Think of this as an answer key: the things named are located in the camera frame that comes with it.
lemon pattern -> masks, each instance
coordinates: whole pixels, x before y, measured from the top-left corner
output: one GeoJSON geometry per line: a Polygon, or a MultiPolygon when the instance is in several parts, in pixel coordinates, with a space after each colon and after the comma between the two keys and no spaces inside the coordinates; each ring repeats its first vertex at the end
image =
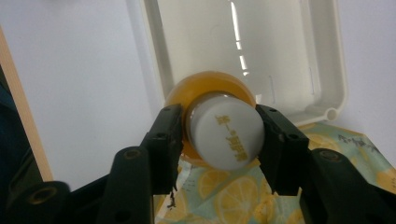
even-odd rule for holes
{"type": "MultiPolygon", "coordinates": [[[[396,170],[364,134],[321,123],[301,130],[310,139],[310,149],[343,153],[371,184],[396,193],[396,170]]],[[[169,195],[160,197],[156,223],[304,223],[299,196],[272,194],[258,161],[232,172],[193,164],[180,161],[175,206],[169,206],[169,195]]]]}

plastic container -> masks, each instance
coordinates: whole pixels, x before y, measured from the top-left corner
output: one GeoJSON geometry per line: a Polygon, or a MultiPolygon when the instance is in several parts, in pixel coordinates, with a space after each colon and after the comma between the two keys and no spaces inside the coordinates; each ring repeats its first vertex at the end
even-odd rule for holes
{"type": "Polygon", "coordinates": [[[145,0],[166,97],[184,77],[231,74],[295,125],[336,119],[347,98],[336,1],[145,0]]]}
{"type": "Polygon", "coordinates": [[[250,164],[262,149],[263,122],[239,79],[210,71],[186,77],[166,98],[165,105],[173,104],[183,107],[184,160],[235,170],[250,164]]]}

dark fabric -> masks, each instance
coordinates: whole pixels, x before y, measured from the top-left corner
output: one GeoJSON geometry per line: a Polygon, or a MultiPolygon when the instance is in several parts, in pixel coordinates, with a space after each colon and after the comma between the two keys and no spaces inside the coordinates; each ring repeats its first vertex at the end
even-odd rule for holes
{"type": "Polygon", "coordinates": [[[8,185],[29,150],[11,94],[0,85],[0,223],[6,210],[8,185]]]}

white capsule cap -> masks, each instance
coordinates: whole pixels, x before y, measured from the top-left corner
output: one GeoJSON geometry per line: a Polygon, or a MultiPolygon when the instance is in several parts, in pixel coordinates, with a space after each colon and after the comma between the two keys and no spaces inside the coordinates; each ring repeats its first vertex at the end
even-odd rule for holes
{"type": "Polygon", "coordinates": [[[251,163],[261,151],[264,126],[251,105],[218,95],[192,110],[189,138],[210,166],[235,170],[251,163]]]}

wooden edge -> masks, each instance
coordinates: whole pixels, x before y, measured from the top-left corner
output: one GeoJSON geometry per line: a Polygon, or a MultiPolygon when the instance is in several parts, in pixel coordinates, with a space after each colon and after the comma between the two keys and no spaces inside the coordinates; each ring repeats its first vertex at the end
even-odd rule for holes
{"type": "Polygon", "coordinates": [[[17,106],[18,112],[20,114],[23,128],[26,131],[26,135],[33,150],[33,154],[35,155],[35,160],[37,162],[38,169],[40,170],[41,177],[44,181],[51,181],[53,178],[50,171],[50,165],[44,152],[40,136],[38,135],[35,121],[30,111],[26,95],[23,91],[20,78],[18,77],[17,68],[15,67],[14,61],[12,60],[11,53],[9,52],[8,44],[3,34],[3,29],[1,25],[0,64],[3,68],[7,84],[9,86],[9,89],[11,90],[15,105],[17,106]]]}

